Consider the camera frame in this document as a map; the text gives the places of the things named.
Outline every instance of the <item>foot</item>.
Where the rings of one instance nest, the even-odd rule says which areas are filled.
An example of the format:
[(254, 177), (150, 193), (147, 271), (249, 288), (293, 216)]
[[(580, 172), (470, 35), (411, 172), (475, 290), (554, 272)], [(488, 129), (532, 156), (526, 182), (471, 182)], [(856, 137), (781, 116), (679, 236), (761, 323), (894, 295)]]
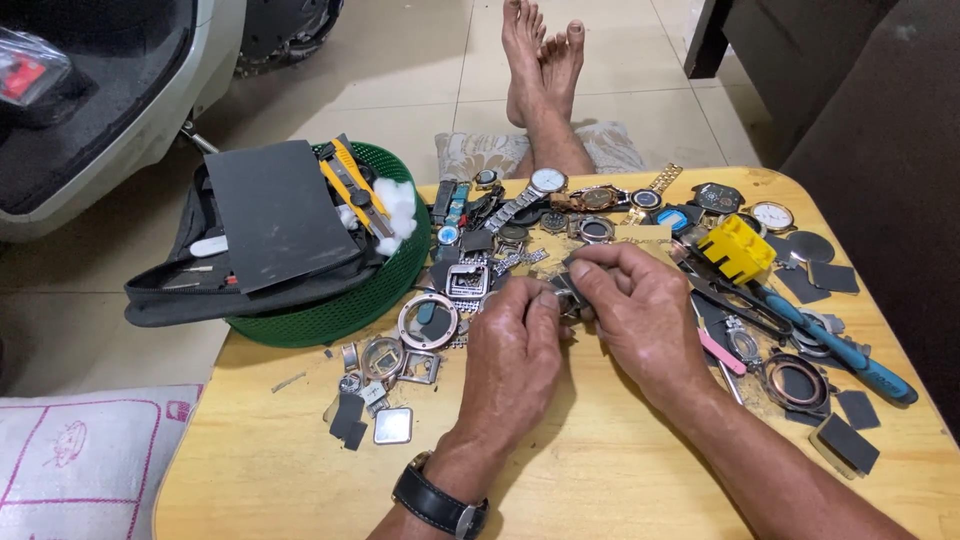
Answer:
[(575, 19), (567, 25), (565, 33), (548, 36), (540, 46), (543, 84), (551, 103), (567, 121), (573, 115), (573, 95), (584, 67), (584, 38), (584, 23)]
[(503, 50), (510, 65), (510, 88), (507, 90), (507, 119), (518, 128), (527, 127), (517, 106), (518, 94), (531, 77), (540, 77), (538, 53), (546, 25), (537, 2), (504, 0)]

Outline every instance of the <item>black zipper pouch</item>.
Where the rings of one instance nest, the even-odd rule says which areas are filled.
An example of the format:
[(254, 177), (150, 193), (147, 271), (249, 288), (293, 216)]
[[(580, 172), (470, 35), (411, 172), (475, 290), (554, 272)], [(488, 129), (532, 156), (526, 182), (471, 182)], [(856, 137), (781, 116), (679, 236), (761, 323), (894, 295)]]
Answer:
[[(349, 232), (358, 251), (302, 276), (243, 294), (239, 285), (228, 283), (229, 251), (205, 258), (190, 254), (190, 245), (197, 240), (223, 234), (206, 165), (201, 165), (187, 193), (170, 256), (124, 285), (130, 300), (124, 312), (127, 321), (156, 328), (306, 307), (363, 284), (386, 261), (374, 250), (372, 235), (360, 227)], [(213, 270), (196, 271), (209, 266)]]

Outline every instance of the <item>white scooter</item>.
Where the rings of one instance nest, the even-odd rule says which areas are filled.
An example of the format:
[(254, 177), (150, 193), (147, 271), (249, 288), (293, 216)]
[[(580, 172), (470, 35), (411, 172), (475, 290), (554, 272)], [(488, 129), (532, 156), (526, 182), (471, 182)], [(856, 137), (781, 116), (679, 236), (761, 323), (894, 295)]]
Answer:
[(201, 141), (192, 119), (233, 77), (308, 58), (342, 8), (343, 0), (0, 2), (0, 26), (46, 39), (87, 82), (53, 125), (24, 127), (0, 111), (0, 241), (62, 226), (158, 162), (181, 131)]

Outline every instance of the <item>wooden table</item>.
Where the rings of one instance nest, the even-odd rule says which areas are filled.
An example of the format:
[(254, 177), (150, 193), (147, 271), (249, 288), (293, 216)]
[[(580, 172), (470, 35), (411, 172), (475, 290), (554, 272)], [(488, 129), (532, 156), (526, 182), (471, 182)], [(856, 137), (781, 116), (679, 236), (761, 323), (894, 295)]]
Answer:
[[(657, 173), (571, 179), (572, 187), (612, 182), (635, 189)], [(813, 201), (792, 180), (769, 170), (730, 167), (684, 171), (665, 193), (685, 202), (704, 182), (738, 188), (748, 204), (793, 209), (797, 225), (834, 241)], [(525, 182), (507, 183), (516, 196)], [(420, 192), (432, 200), (436, 187)], [(537, 235), (557, 259), (562, 242)], [(837, 245), (837, 261), (846, 255)], [(862, 433), (880, 450), (873, 472), (847, 485), (921, 538), (960, 538), (960, 454), (904, 355), (864, 289), (811, 305), (836, 313), (847, 333), (920, 392), (907, 409), (868, 390), (882, 427)], [(375, 446), (372, 422), (358, 452), (327, 433), (324, 410), (343, 373), (340, 345), (358, 343), (396, 324), (400, 305), (364, 331), (330, 347), (272, 349), (232, 332), (157, 499), (158, 540), (363, 538), (391, 507), (403, 466), (433, 448), (456, 419), (464, 350), (444, 353), (436, 388), (399, 384), (391, 403), (414, 409), (413, 442)], [(580, 329), (565, 351), (569, 371), (543, 423), (512, 456), (490, 493), (496, 511), (485, 538), (748, 538), (749, 531), (704, 462), (644, 401), (635, 384)], [(296, 373), (306, 377), (271, 388)], [(864, 389), (829, 370), (840, 389)], [(811, 428), (783, 420), (782, 409), (747, 380), (750, 409), (832, 471), (810, 446)], [(834, 401), (834, 410), (839, 410)]]

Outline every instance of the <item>fingernail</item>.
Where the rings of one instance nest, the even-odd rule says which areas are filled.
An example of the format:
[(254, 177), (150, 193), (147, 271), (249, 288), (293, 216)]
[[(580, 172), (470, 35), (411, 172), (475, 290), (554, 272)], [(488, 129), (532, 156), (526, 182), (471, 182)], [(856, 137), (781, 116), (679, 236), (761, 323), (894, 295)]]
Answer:
[(551, 292), (541, 292), (537, 295), (537, 302), (551, 309), (560, 311), (560, 301), (557, 300), (557, 296)]
[(589, 271), (590, 265), (582, 260), (576, 259), (570, 263), (570, 276), (574, 279), (582, 278)]

